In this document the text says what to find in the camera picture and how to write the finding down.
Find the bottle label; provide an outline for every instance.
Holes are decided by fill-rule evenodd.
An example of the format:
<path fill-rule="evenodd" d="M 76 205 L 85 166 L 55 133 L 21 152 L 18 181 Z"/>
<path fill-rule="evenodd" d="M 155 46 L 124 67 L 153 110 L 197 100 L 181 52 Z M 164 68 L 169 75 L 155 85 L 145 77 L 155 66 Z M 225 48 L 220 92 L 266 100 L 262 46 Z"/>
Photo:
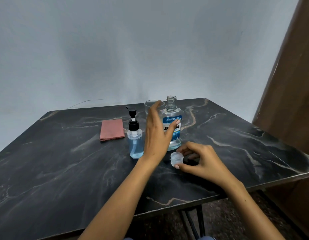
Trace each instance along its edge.
<path fill-rule="evenodd" d="M 162 119 L 164 131 L 167 131 L 169 125 L 170 125 L 173 121 L 175 121 L 175 120 L 177 120 L 177 119 L 179 119 L 179 120 L 181 121 L 181 120 L 182 120 L 182 116 L 179 115 L 179 116 L 174 116 L 174 117 L 164 117 L 164 118 Z M 180 130 L 181 130 L 181 122 L 176 126 L 176 129 L 175 129 L 175 131 L 173 132 L 173 136 L 172 136 L 171 141 L 173 141 L 173 140 L 175 141 L 175 140 L 177 140 L 177 139 L 180 138 Z"/>

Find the pink cloth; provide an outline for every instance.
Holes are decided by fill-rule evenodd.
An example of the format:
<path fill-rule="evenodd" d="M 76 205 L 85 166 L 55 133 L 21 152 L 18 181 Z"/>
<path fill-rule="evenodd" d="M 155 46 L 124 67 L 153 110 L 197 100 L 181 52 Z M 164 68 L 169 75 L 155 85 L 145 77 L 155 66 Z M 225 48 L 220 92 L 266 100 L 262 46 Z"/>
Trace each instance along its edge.
<path fill-rule="evenodd" d="M 101 125 L 100 140 L 111 140 L 124 137 L 122 119 L 104 120 Z"/>

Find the black marble table top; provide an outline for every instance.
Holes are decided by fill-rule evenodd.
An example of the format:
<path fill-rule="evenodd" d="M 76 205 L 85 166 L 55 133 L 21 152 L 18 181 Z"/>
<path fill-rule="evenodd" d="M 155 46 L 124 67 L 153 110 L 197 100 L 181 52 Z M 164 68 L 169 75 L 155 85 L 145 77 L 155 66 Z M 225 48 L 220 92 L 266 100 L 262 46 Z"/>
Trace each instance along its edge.
<path fill-rule="evenodd" d="M 210 144 L 249 190 L 309 177 L 309 156 L 207 99 L 179 100 L 181 139 Z M 145 129 L 143 104 L 134 104 Z M 100 142 L 102 120 L 125 105 L 48 112 L 0 152 L 0 239 L 34 240 L 85 228 L 132 170 L 127 137 Z M 223 198 L 212 183 L 169 164 L 151 176 L 136 217 Z"/>

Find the listerine bottle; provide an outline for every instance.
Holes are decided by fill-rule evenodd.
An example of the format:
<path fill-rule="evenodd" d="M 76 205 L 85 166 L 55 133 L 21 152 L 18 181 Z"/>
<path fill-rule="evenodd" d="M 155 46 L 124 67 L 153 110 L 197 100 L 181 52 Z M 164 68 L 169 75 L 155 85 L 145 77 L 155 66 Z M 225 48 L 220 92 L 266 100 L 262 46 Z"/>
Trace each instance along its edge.
<path fill-rule="evenodd" d="M 173 121 L 177 119 L 182 121 L 184 112 L 176 106 L 176 96 L 167 97 L 166 108 L 161 110 L 159 115 L 160 115 L 160 118 L 162 119 L 164 131 L 167 131 L 169 125 Z M 173 136 L 172 136 L 168 151 L 177 149 L 179 146 L 181 146 L 180 132 L 181 132 L 181 122 L 176 126 L 176 129 L 173 132 Z"/>
<path fill-rule="evenodd" d="M 135 119 L 136 110 L 128 106 L 126 106 L 126 108 L 129 110 L 129 115 L 131 116 L 131 120 L 129 121 L 129 130 L 127 132 L 130 156 L 133 159 L 139 159 L 142 157 L 144 149 L 142 130 L 139 129 L 139 123 Z"/>

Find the floor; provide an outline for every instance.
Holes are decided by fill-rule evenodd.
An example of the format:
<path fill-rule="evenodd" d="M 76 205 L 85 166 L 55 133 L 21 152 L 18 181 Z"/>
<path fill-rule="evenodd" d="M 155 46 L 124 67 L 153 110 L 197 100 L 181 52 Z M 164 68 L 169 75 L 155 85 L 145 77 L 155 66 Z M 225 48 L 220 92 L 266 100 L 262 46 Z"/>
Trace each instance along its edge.
<path fill-rule="evenodd" d="M 302 239 L 297 232 L 293 230 L 291 225 L 280 217 L 278 212 L 274 210 L 265 199 L 256 192 L 251 195 L 286 240 Z M 217 240 L 249 239 L 239 215 L 232 202 L 228 199 L 203 204 L 202 210 L 206 235 L 213 236 Z M 193 210 L 190 212 L 190 215 L 195 223 L 197 232 L 199 232 L 196 211 Z M 128 230 L 127 237 L 131 237 L 134 240 L 194 239 L 188 221 L 186 221 L 186 228 L 184 228 L 178 212 L 155 216 L 144 221 L 134 221 Z M 75 239 L 77 239 L 77 237 L 68 238 L 67 240 Z"/>

